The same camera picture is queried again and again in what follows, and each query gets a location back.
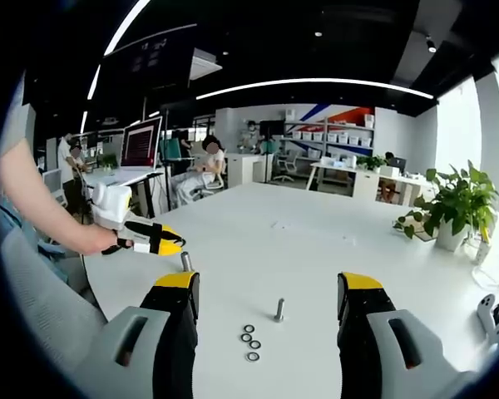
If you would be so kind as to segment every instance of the white flower pot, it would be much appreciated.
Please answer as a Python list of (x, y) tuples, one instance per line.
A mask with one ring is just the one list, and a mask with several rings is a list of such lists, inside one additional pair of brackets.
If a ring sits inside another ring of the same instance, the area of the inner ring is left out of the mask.
[(457, 235), (452, 235), (452, 220), (446, 223), (444, 220), (440, 223), (440, 228), (438, 229), (438, 237), (436, 238), (436, 246), (444, 248), (448, 251), (455, 252), (461, 245), (467, 236), (469, 230), (469, 224), (464, 226), (464, 229), (460, 231)]

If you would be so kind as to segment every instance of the white cabinet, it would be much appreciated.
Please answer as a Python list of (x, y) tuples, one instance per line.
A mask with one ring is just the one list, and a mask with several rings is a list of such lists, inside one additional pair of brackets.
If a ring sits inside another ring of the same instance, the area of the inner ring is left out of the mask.
[(374, 173), (363, 173), (358, 171), (355, 176), (353, 187), (353, 198), (361, 201), (374, 201), (377, 197), (379, 176)]

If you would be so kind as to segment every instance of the black ceiling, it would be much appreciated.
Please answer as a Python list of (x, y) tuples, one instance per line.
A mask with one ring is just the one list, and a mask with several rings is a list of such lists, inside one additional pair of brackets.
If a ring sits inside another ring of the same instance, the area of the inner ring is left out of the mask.
[[(107, 43), (134, 3), (78, 2), (39, 30), (27, 75), (27, 98), (37, 109), (37, 135), (78, 131), (85, 109), (92, 109), (87, 129), (98, 127), (96, 120), (102, 115), (94, 116), (96, 107), (86, 101), (86, 95)], [(193, 45), (215, 54), (223, 69), (191, 82), (183, 95), (187, 98), (242, 84), (295, 77), (392, 83), (399, 81), (402, 59), (405, 62), (411, 58), (411, 32), (421, 36), (424, 32), (416, 32), (418, 21), (427, 21), (422, 23), (422, 31), (442, 32), (444, 37), (433, 35), (439, 41), (438, 52), (426, 58), (425, 65), (417, 70), (417, 79), (408, 86), (439, 96), (466, 76), (488, 70), (490, 57), (499, 52), (499, 1), (462, 2), (462, 10), (452, 17), (443, 9), (429, 7), (430, 3), (435, 2), (313, 0), (296, 5), (151, 0), (117, 48), (166, 29), (196, 23)], [(419, 13), (430, 13), (430, 18), (422, 18)], [(443, 23), (451, 29), (440, 30)], [(323, 36), (316, 37), (315, 32)], [(427, 46), (420, 40), (413, 51), (427, 52)], [(160, 102), (162, 96), (151, 96), (147, 111), (157, 109)], [(211, 97), (192, 104), (191, 113), (283, 102), (394, 107), (409, 115), (417, 115), (434, 103), (371, 87), (294, 84)], [(141, 116), (142, 101), (126, 99), (116, 104), (115, 115), (108, 116), (118, 116), (124, 124)]]

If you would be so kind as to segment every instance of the metal bolt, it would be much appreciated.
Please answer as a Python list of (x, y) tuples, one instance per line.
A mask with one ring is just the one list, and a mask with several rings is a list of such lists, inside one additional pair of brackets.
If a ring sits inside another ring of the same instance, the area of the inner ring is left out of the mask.
[(281, 298), (277, 303), (277, 313), (274, 316), (274, 320), (277, 323), (281, 323), (283, 321), (283, 307), (284, 307), (284, 299)]
[(193, 272), (192, 262), (190, 261), (190, 255), (188, 252), (183, 251), (181, 253), (181, 262), (183, 263), (183, 270), (186, 272)]

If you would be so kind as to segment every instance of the ceiling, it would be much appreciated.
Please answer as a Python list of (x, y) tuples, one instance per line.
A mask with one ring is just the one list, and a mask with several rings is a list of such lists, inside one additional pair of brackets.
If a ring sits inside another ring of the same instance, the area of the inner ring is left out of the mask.
[[(104, 106), (86, 101), (107, 43), (134, 3), (77, 2), (39, 28), (27, 72), (27, 99), (37, 110), (37, 136), (79, 131), (84, 110), (90, 112), (88, 131), (99, 129), (97, 121), (104, 116), (117, 116), (124, 125), (140, 119), (141, 98), (111, 95), (112, 101)], [(471, 74), (490, 71), (489, 60), (499, 52), (497, 0), (313, 0), (303, 6), (151, 0), (117, 48), (192, 23), (197, 27), (186, 40), (216, 55), (222, 70), (192, 81), (178, 100), (299, 77), (392, 83), (436, 97)], [(427, 50), (426, 34), (437, 45), (434, 54)], [(166, 101), (159, 93), (149, 93), (147, 112)], [(436, 104), (436, 100), (381, 88), (316, 83), (237, 91), (189, 101), (180, 108), (198, 116), (225, 106), (288, 102), (382, 106), (412, 116)]]

